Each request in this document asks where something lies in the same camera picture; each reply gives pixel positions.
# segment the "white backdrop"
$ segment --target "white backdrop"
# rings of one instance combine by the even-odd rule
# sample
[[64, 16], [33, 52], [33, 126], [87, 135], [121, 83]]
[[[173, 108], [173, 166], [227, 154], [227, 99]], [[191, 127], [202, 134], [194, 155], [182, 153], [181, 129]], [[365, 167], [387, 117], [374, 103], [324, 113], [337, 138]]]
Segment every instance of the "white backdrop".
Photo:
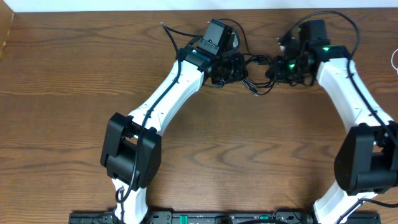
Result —
[[398, 0], [4, 0], [14, 12], [398, 7]]

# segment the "black bracket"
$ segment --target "black bracket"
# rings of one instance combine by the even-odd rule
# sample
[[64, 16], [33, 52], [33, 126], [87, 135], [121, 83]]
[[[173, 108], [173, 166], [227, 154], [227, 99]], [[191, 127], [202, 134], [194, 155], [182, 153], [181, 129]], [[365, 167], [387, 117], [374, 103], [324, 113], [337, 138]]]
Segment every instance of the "black bracket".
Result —
[[[387, 128], [397, 136], [398, 124], [390, 122]], [[373, 152], [374, 142], [381, 152]], [[398, 184], [398, 147], [381, 126], [352, 127], [336, 156], [335, 177], [348, 195], [383, 194]]]
[[[162, 136], [155, 128], [144, 129], [139, 146], [127, 138], [138, 136], [141, 126], [132, 121], [133, 117], [125, 117], [115, 113], [106, 128], [104, 146], [101, 154], [101, 165], [106, 167], [108, 176], [130, 184], [132, 170], [136, 165], [137, 173], [133, 181], [133, 190], [147, 187], [159, 170], [162, 153]], [[135, 164], [137, 152], [139, 160]]]

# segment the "white cable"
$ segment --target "white cable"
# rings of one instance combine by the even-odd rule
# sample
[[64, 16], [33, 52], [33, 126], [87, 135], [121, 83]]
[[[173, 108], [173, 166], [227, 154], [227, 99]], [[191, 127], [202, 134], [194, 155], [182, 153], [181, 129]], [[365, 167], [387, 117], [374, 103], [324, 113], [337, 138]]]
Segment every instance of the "white cable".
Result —
[[394, 53], [392, 53], [392, 55], [391, 55], [391, 65], [392, 65], [392, 67], [395, 69], [395, 70], [397, 70], [397, 75], [398, 75], [398, 66], [394, 66], [394, 62], [393, 62], [393, 59], [394, 59], [394, 54], [396, 53], [398, 51], [398, 49], [396, 50], [396, 51], [394, 51]]

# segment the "green tape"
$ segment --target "green tape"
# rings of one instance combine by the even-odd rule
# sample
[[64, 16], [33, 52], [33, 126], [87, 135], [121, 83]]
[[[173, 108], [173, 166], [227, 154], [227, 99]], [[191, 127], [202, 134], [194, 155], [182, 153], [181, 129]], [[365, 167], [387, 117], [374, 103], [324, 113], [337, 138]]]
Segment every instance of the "green tape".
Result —
[[188, 224], [188, 215], [180, 216], [180, 224]]
[[260, 216], [260, 219], [268, 219], [268, 216], [266, 215]]

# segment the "wooden table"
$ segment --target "wooden table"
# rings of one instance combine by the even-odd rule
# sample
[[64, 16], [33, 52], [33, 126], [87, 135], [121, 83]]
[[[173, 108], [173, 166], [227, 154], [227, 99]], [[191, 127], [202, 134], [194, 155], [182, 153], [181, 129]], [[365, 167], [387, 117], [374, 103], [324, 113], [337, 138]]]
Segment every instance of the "wooden table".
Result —
[[[301, 10], [19, 13], [0, 63], [2, 223], [66, 223], [70, 212], [112, 209], [100, 165], [108, 119], [137, 108], [169, 74], [174, 49], [160, 26], [203, 34], [211, 18], [239, 21], [255, 54], [279, 54], [276, 38]], [[377, 102], [398, 119], [398, 9], [345, 9], [361, 29], [355, 61]], [[325, 15], [334, 44], [354, 32]], [[189, 38], [174, 34], [180, 47]], [[262, 80], [267, 67], [249, 67]], [[285, 85], [255, 97], [241, 83], [203, 87], [163, 137], [147, 203], [176, 211], [307, 208], [333, 183], [345, 129], [320, 86]], [[391, 189], [377, 199], [397, 202]], [[398, 210], [365, 205], [396, 223]]]

